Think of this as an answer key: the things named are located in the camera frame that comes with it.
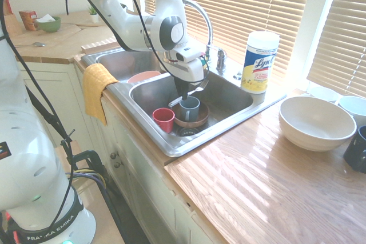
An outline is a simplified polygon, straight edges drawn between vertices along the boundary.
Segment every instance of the window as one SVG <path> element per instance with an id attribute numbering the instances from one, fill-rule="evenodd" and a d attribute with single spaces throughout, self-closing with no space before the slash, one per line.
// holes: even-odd
<path id="1" fill-rule="evenodd" d="M 146 11 L 154 13 L 154 1 L 145 0 Z M 255 30 L 269 30 L 280 35 L 272 75 L 284 78 L 307 0 L 194 0 L 209 14 L 214 30 L 214 44 L 231 59 L 244 62 L 246 40 Z M 188 33 L 207 43 L 207 29 L 201 16 L 186 8 Z"/>
<path id="2" fill-rule="evenodd" d="M 333 0 L 308 79 L 366 97 L 366 0 Z"/>

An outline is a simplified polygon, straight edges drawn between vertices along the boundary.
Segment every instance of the franka emika robot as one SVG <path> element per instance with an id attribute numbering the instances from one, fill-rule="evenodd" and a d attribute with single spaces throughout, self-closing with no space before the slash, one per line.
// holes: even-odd
<path id="1" fill-rule="evenodd" d="M 201 51 L 186 33 L 182 0 L 156 0 L 154 15 L 143 20 L 127 13 L 118 0 L 89 0 L 127 51 L 151 51 L 152 45 L 186 96 L 188 83 L 204 78 Z M 4 37 L 0 28 L 0 37 Z M 30 102 L 15 56 L 6 39 L 0 41 L 0 211 L 17 224 L 20 243 L 89 244 L 96 220 L 70 189 L 52 228 L 69 181 L 54 147 Z"/>

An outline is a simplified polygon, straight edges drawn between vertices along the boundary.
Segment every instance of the potted plant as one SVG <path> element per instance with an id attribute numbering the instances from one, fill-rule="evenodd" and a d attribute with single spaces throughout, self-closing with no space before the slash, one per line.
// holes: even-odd
<path id="1" fill-rule="evenodd" d="M 99 15 L 93 6 L 89 6 L 89 14 L 93 23 L 99 22 Z"/>

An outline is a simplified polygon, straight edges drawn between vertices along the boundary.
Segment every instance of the white cabinet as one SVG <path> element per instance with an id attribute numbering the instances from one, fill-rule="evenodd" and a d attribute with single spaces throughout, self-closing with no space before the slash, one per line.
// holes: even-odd
<path id="1" fill-rule="evenodd" d="M 109 144 L 105 156 L 109 158 L 108 172 L 124 196 L 127 195 L 126 200 L 150 242 L 212 244 L 192 219 L 195 212 L 164 183 L 163 172 L 144 153 L 146 148 L 141 147 L 138 139 L 113 115 L 104 100 L 102 103 L 108 122 L 106 127 L 100 126 L 104 142 Z M 114 151 L 119 156 L 113 160 L 110 153 Z M 123 165 L 115 167 L 114 163 L 120 161 Z"/>
<path id="2" fill-rule="evenodd" d="M 66 132 L 70 133 L 75 129 L 71 139 L 77 140 L 83 151 L 98 151 L 100 149 L 100 144 L 95 137 L 96 132 L 92 120 L 85 114 L 82 90 L 74 65 L 49 63 L 27 63 L 27 65 L 55 108 Z M 25 69 L 20 63 L 19 67 L 21 68 L 22 76 L 29 89 L 50 112 L 48 105 L 35 88 L 27 72 L 25 72 Z M 61 136 L 52 126 L 48 123 L 45 124 L 54 146 L 59 146 L 62 139 Z"/>

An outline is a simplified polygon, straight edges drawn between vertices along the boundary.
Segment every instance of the sink basin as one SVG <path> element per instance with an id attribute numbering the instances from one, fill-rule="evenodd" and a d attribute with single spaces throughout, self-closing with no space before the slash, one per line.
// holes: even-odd
<path id="1" fill-rule="evenodd" d="M 226 63 L 227 70 L 219 72 L 213 62 L 210 65 L 207 87 L 194 93 L 195 97 L 209 107 L 209 119 L 197 128 L 198 133 L 182 137 L 180 132 L 183 128 L 180 126 L 174 124 L 173 131 L 168 134 L 152 118 L 155 109 L 168 107 L 168 103 L 178 97 L 170 74 L 163 73 L 137 83 L 126 82 L 143 71 L 161 71 L 158 60 L 152 53 L 117 49 L 87 55 L 82 59 L 88 65 L 103 64 L 119 80 L 108 85 L 107 89 L 120 100 L 163 153 L 170 157 L 184 155 L 285 97 L 283 92 L 277 90 L 268 90 L 258 95 L 249 94 L 240 88 L 240 81 L 233 78 L 242 69 L 241 65 L 235 62 Z"/>
<path id="2" fill-rule="evenodd" d="M 208 75 L 207 87 L 196 92 L 193 96 L 207 105 L 210 116 L 199 131 L 210 128 L 253 103 L 249 93 L 231 84 L 216 74 Z M 168 103 L 178 96 L 173 77 L 167 75 L 161 79 L 136 85 L 131 89 L 131 98 L 139 107 L 153 119 L 153 112 L 158 108 L 168 108 Z M 170 134 L 179 136 L 182 127 L 174 124 Z"/>
<path id="3" fill-rule="evenodd" d="M 159 61 L 154 53 L 136 51 L 128 52 L 121 49 L 108 51 L 103 54 L 92 54 L 83 58 L 92 63 L 103 64 L 106 69 L 120 82 L 127 82 L 132 76 L 144 71 L 162 72 Z"/>

